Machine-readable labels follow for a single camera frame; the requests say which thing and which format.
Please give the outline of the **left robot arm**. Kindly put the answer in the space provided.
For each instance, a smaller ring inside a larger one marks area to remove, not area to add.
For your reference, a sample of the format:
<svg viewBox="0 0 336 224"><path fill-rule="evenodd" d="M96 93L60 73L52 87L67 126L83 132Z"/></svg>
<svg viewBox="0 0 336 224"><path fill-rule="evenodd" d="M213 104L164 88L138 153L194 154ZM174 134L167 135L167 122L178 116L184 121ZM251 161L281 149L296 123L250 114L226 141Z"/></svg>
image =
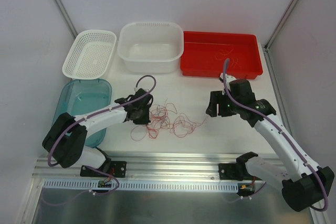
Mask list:
<svg viewBox="0 0 336 224"><path fill-rule="evenodd" d="M153 96L144 89L116 99L112 104L88 114L61 114L42 142L48 152L48 166L69 168L75 164L92 168L98 176L109 173L107 155L98 148L87 147L87 138L112 125L132 121L136 125L149 124L149 109Z"/></svg>

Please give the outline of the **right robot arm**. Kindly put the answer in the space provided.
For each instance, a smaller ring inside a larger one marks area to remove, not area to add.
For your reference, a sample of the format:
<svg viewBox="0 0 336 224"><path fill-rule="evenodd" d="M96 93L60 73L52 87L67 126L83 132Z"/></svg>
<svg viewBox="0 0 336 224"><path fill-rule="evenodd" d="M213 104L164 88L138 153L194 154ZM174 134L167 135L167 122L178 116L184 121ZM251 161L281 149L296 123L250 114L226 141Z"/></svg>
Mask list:
<svg viewBox="0 0 336 224"><path fill-rule="evenodd" d="M214 118L239 115L258 132L281 159L284 169L265 161L254 152L245 153L228 168L220 165L220 173L242 181L256 177L279 190L294 211L312 208L323 212L329 206L329 193L334 172L321 167L295 141L281 123L276 110L265 99L257 100L250 83L245 79L221 75L222 91L210 93L206 114Z"/></svg>

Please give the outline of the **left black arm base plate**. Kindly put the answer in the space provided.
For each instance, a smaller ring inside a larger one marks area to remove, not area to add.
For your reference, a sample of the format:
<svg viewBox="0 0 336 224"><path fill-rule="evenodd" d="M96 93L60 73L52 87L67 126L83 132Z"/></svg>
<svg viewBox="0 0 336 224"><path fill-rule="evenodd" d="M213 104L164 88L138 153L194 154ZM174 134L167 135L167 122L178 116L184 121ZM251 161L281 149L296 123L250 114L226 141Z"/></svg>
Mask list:
<svg viewBox="0 0 336 224"><path fill-rule="evenodd" d="M101 167L97 168L98 171L110 174L115 178L125 178L127 171L126 161L106 161ZM82 166L80 177L104 177L104 174L98 173L89 169L87 166Z"/></svg>

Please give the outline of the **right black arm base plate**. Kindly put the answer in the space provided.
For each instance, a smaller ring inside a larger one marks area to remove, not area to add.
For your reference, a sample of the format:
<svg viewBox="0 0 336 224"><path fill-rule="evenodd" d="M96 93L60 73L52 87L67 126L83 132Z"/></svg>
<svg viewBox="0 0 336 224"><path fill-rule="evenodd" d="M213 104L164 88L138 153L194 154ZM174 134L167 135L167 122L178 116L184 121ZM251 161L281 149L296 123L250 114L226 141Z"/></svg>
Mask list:
<svg viewBox="0 0 336 224"><path fill-rule="evenodd" d="M219 163L218 173L220 180L237 180L242 181L243 175L234 163Z"/></svg>

